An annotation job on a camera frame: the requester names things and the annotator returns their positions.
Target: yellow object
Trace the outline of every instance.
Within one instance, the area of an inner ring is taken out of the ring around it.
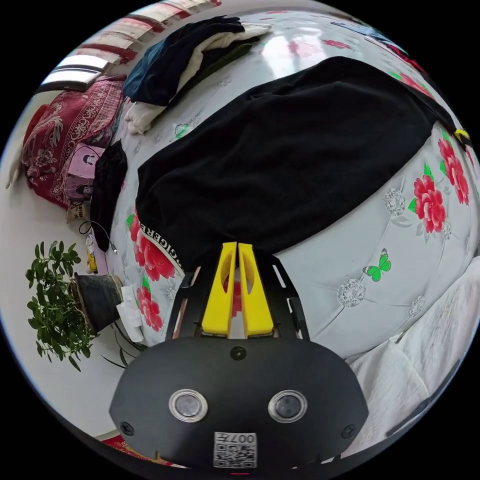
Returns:
[[[245,337],[269,335],[274,329],[274,322],[270,314],[252,245],[239,243],[238,258]]]
[[[205,334],[222,337],[229,336],[232,322],[232,304],[234,301],[236,258],[237,242],[224,243],[201,322],[201,327]],[[224,284],[227,278],[228,286],[225,291]]]
[[[457,130],[455,130],[455,133],[454,135],[456,136],[456,138],[458,139],[458,141],[462,144],[465,143],[465,140],[464,139],[467,139],[467,140],[470,140],[470,135],[465,131],[465,130],[461,130],[460,128],[458,128]]]
[[[88,268],[90,269],[91,272],[96,272],[97,271],[97,264],[95,263],[95,257],[89,252],[86,252],[87,259],[86,259],[86,264]]]

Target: potted plant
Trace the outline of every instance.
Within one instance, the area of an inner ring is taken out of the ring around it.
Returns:
[[[119,318],[117,305],[122,302],[121,283],[115,275],[78,275],[74,265],[81,262],[75,244],[65,250],[54,241],[48,252],[44,242],[35,246],[35,259],[26,271],[36,296],[27,306],[28,319],[37,332],[37,351],[52,361],[68,358],[80,371],[79,355],[90,357],[92,340]]]

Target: qr code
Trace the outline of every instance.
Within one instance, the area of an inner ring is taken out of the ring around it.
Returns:
[[[255,433],[215,432],[213,466],[221,469],[254,469],[257,467]]]

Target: screw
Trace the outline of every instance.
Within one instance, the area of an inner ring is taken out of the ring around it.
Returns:
[[[247,356],[247,351],[242,346],[234,346],[230,350],[230,356],[234,360],[243,360]]]
[[[129,437],[131,437],[132,435],[135,435],[134,428],[129,423],[127,423],[126,421],[123,421],[120,424],[120,430],[123,434],[125,434]]]
[[[349,439],[355,433],[355,430],[355,425],[347,425],[341,433],[342,438]]]

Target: red rug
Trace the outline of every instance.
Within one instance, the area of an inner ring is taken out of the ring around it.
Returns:
[[[132,457],[137,457],[138,459],[147,460],[156,464],[166,465],[167,467],[171,467],[173,465],[172,462],[165,461],[160,457],[158,457],[156,460],[152,460],[151,458],[140,455],[127,445],[121,435],[114,436],[113,438],[109,438],[108,440],[103,440],[102,443],[114,448],[115,450],[120,450],[120,452],[123,452],[124,454],[132,455]]]

